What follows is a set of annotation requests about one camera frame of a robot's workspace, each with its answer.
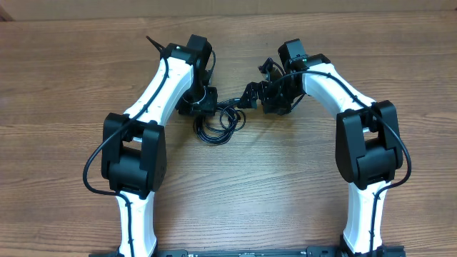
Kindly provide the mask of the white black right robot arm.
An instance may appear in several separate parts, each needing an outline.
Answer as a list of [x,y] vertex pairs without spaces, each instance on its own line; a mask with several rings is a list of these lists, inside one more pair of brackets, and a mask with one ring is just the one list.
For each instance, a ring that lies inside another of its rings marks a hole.
[[278,48],[280,63],[259,66],[262,82],[246,86],[237,106],[266,114],[290,113],[305,96],[315,98],[336,121],[336,166],[348,183],[348,214],[340,245],[331,256],[404,256],[403,246],[386,246],[381,221],[386,192],[402,165],[411,165],[402,142],[396,107],[364,96],[323,54],[308,55],[299,39]]

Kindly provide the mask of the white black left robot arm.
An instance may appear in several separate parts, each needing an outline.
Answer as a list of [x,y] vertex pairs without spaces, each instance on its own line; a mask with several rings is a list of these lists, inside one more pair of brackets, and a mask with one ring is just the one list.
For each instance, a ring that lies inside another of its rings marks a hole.
[[85,187],[114,196],[121,218],[121,243],[111,256],[155,256],[154,195],[167,167],[165,126],[174,111],[213,116],[217,90],[207,69],[213,49],[195,34],[187,44],[162,46],[159,67],[139,99],[104,120],[103,141],[83,169]]

